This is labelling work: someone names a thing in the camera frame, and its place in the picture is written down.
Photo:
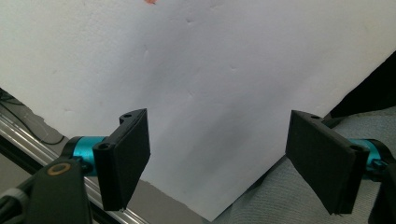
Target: teal metal part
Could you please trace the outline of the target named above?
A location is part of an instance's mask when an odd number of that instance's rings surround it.
[[[348,139],[349,142],[359,145],[361,147],[365,147],[370,150],[369,158],[366,163],[366,170],[373,171],[375,168],[373,167],[374,163],[381,161],[381,155],[379,154],[378,149],[375,147],[373,143],[366,139]]]
[[[103,139],[103,136],[82,137],[76,144],[73,156],[81,157],[84,162],[87,162],[92,166],[92,171],[86,174],[86,176],[97,176],[92,148],[96,144],[102,142]]]

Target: gray carpet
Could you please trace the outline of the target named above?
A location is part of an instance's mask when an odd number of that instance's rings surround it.
[[[396,155],[396,107],[354,115],[334,130],[345,138],[374,138]],[[283,158],[262,184],[247,191],[212,223],[367,223],[379,183],[362,180],[352,215],[330,216],[314,191]]]

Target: white paper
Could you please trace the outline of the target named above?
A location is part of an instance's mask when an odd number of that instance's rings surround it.
[[[0,86],[72,137],[148,109],[142,179],[212,220],[395,50],[395,1],[0,2]]]

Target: aluminum rail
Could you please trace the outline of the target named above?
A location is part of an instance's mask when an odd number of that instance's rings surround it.
[[[45,166],[59,157],[47,146],[38,142],[32,135],[22,129],[11,119],[0,113],[0,135],[14,144],[24,153],[32,157],[35,161]],[[85,177],[85,186],[88,198],[98,207],[103,209],[102,197],[98,185]],[[135,214],[127,208],[122,212],[107,212],[119,223],[149,224],[145,219]]]

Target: red mark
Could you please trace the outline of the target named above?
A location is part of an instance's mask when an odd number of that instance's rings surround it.
[[[157,2],[157,0],[145,0],[145,2],[155,5],[155,2]]]

